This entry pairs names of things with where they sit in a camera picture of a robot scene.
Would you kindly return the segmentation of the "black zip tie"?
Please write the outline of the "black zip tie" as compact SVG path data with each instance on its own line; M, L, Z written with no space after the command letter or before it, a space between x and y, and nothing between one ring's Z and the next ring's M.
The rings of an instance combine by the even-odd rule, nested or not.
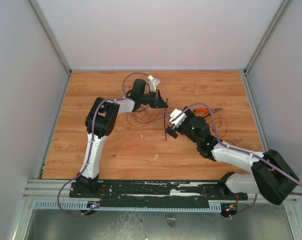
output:
M168 98L166 98L166 106L168 107ZM167 108L164 108L164 113L163 113L163 126L164 126L164 139L167 141L167 132L166 132L166 113L167 113Z

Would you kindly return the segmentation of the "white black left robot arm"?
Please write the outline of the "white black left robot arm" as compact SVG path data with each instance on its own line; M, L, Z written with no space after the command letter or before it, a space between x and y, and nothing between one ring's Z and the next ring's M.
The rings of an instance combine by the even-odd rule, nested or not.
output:
M89 198L98 193L99 186L96 182L99 178L100 158L104 144L114 129L118 115L133 113L142 105L152 109L166 109L168 107L157 89L161 81L151 75L148 75L147 79L148 81L136 79L132 89L125 92L122 98L98 97L86 117L87 147L76 182L80 184L82 193Z

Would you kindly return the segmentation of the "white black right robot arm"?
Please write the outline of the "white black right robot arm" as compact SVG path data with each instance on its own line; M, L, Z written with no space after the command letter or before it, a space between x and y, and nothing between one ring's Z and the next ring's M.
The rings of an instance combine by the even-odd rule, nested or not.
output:
M249 151L218 140L211 134L206 120L191 110L174 109L169 122L171 126L166 128L166 132L173 138L185 135L196 145L202 157L247 172L229 172L221 178L217 191L223 199L246 193L261 195L270 203L280 205L298 185L299 178L276 150Z

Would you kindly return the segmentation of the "orange black needle-nose pliers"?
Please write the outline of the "orange black needle-nose pliers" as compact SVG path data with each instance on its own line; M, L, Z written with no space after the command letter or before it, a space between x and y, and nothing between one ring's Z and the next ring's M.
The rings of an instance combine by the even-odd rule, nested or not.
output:
M212 108L211 110L209 110L207 108L196 108L193 110L193 112L195 114L202 114L202 117L206 118L206 117L210 116L211 113L215 113L215 112L218 112L221 110L222 110L222 108Z

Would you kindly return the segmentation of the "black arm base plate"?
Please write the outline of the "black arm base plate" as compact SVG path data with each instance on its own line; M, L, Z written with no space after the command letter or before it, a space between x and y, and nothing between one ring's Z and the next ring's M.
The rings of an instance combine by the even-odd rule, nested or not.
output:
M248 199L232 193L218 180L99 179L93 188L70 187L71 198L101 198L102 207L133 209L204 209L210 201L234 203Z

